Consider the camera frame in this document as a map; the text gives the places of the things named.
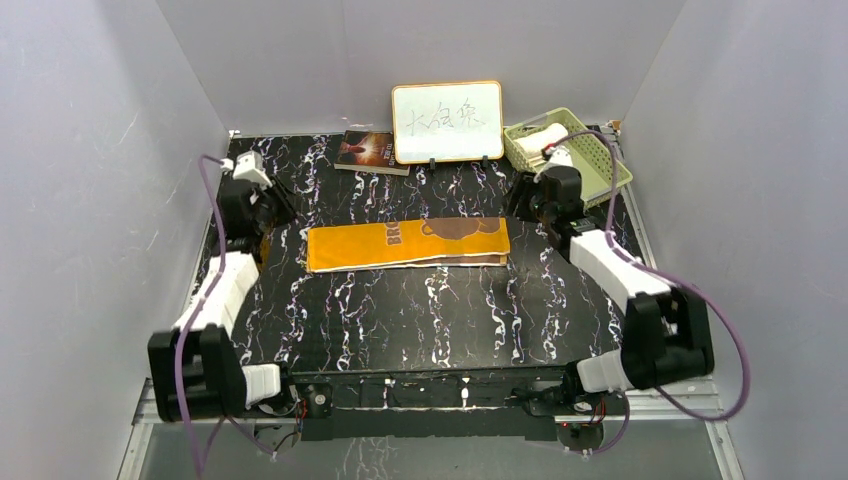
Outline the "yellow bear towel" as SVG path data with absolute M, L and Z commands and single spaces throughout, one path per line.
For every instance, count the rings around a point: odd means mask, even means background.
M 307 232 L 310 273 L 429 265 L 502 265 L 510 254 L 501 217 L 424 218 L 316 227 Z

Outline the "white towel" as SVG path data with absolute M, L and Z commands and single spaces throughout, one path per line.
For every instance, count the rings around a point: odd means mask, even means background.
M 516 144 L 519 147 L 519 151 L 523 154 L 523 158 L 528 163 L 535 163 L 543 158 L 543 150 L 548 145 L 568 134 L 569 131 L 563 124 L 552 123 L 536 133 L 518 138 Z

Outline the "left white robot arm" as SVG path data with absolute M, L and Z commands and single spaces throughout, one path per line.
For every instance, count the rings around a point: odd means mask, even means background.
M 255 151 L 217 163 L 227 183 L 213 198 L 216 254 L 186 311 L 147 345 L 157 412 L 165 422 L 239 417 L 253 406 L 287 416 L 301 400 L 284 363 L 243 365 L 231 342 L 267 263 L 273 231 L 297 217 L 293 193 L 266 172 Z

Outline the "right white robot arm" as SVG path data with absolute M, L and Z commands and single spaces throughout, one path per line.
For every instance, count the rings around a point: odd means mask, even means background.
M 504 201 L 508 215 L 540 224 L 551 248 L 589 276 L 625 316 L 619 348 L 567 364 L 551 395 L 587 414 L 603 392 L 650 389 L 712 373 L 705 301 L 618 252 L 616 242 L 586 216 L 581 191 L 579 170 L 554 164 L 519 174 Z

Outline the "green plastic basket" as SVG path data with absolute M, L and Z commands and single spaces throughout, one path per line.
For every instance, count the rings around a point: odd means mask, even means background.
M 589 129 L 565 107 L 550 110 L 504 129 L 505 153 L 515 170 L 511 184 L 516 178 L 536 174 L 547 162 L 543 155 L 540 161 L 528 163 L 519 151 L 516 140 L 536 133 L 552 123 L 563 124 L 569 134 L 574 136 L 559 147 L 565 148 L 571 154 L 574 166 L 582 175 L 581 197 L 585 206 L 592 208 L 617 204 L 616 197 L 632 180 L 632 174 L 618 159 L 618 149 L 613 145 L 606 145 L 607 138 L 602 133 Z

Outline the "dark paperback book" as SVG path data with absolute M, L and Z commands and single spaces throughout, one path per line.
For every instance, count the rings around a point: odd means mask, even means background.
M 391 132 L 347 130 L 333 164 L 336 170 L 408 176 L 410 167 L 395 157 Z

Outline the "small whiteboard orange frame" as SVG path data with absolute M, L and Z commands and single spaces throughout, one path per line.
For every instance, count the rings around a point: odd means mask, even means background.
M 402 164 L 504 154 L 502 87 L 496 81 L 398 85 L 391 106 L 395 154 Z

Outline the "black base frame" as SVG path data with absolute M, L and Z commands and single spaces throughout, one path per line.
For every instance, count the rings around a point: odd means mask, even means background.
M 565 367 L 508 366 L 289 372 L 283 391 L 306 402 L 308 441 L 365 437 L 578 438 L 610 402 L 579 389 Z

